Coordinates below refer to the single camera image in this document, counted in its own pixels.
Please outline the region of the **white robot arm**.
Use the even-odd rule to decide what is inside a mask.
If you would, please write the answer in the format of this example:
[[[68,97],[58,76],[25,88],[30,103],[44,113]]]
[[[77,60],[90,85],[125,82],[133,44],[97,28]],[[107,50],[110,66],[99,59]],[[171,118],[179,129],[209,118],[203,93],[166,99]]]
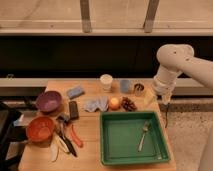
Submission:
[[[213,91],[213,61],[197,58],[188,44],[165,44],[157,51],[160,64],[152,87],[163,103],[170,102],[177,78],[182,74],[193,78]],[[213,126],[202,152],[198,171],[213,171]]]

